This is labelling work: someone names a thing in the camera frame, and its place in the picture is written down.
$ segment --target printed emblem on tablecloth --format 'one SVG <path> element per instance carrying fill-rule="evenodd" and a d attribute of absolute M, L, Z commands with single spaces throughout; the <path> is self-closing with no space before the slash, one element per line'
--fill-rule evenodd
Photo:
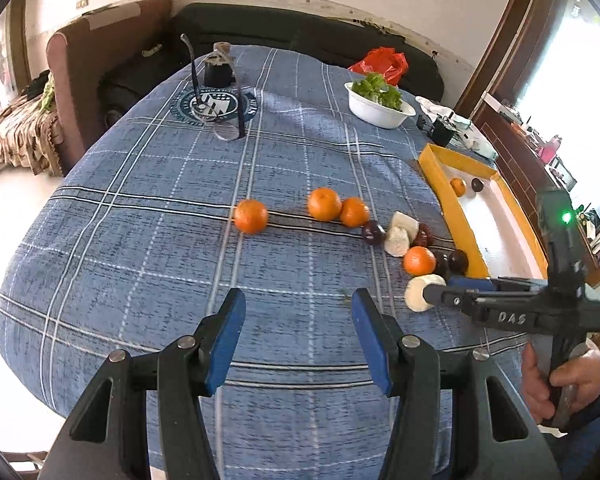
<path fill-rule="evenodd" d="M 218 89 L 200 87 L 202 101 L 212 107 L 218 114 L 216 121 L 225 122 L 238 118 L 238 92 L 235 89 Z M 180 97 L 172 99 L 171 113 L 179 120 L 189 124 L 203 124 L 191 110 L 196 103 L 196 93 L 190 90 Z M 251 92 L 242 92 L 242 105 L 244 107 L 244 122 L 251 121 L 257 111 L 258 102 Z"/>

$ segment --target human hand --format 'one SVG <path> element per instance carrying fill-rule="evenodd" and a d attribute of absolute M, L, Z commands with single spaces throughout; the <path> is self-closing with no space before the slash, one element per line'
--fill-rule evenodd
<path fill-rule="evenodd" d="M 557 367 L 549 377 L 552 386 L 576 384 L 578 391 L 571 413 L 579 412 L 600 396 L 600 350 L 587 340 L 586 354 Z M 529 342 L 522 351 L 522 396 L 535 422 L 552 418 L 555 406 L 549 400 L 549 387 L 538 369 L 538 356 Z"/>

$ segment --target lettuce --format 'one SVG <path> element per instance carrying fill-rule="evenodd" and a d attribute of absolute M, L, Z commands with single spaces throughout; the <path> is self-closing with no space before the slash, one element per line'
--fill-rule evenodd
<path fill-rule="evenodd" d="M 382 74 L 376 72 L 369 72 L 364 79 L 354 82 L 351 89 L 365 99 L 393 110 L 400 110 L 402 105 L 398 89 L 389 85 Z"/>

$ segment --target tangerine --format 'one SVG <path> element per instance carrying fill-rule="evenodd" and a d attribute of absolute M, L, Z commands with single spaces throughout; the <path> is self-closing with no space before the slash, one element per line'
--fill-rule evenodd
<path fill-rule="evenodd" d="M 245 234 L 254 235 L 262 231 L 269 221 L 269 211 L 262 202 L 242 200 L 234 211 L 234 224 Z"/>
<path fill-rule="evenodd" d="M 426 247 L 413 246 L 402 260 L 402 266 L 412 276 L 432 274 L 436 270 L 436 257 Z"/>
<path fill-rule="evenodd" d="M 369 222 L 369 208 L 357 196 L 342 202 L 340 221 L 347 227 L 362 227 Z"/>
<path fill-rule="evenodd" d="M 338 194 L 328 187 L 314 189 L 306 200 L 306 208 L 316 220 L 330 222 L 335 220 L 342 210 L 342 201 Z"/>
<path fill-rule="evenodd" d="M 461 197 L 466 193 L 466 182 L 461 178 L 452 178 L 449 184 L 451 184 L 457 197 Z"/>

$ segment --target red plastic bag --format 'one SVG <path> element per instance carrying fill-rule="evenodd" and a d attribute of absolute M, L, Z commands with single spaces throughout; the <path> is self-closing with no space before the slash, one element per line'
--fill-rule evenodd
<path fill-rule="evenodd" d="M 370 50 L 365 59 L 350 66 L 349 70 L 362 75 L 368 72 L 378 72 L 390 85 L 396 86 L 408 68 L 409 64 L 403 53 L 396 54 L 394 48 L 381 46 Z"/>

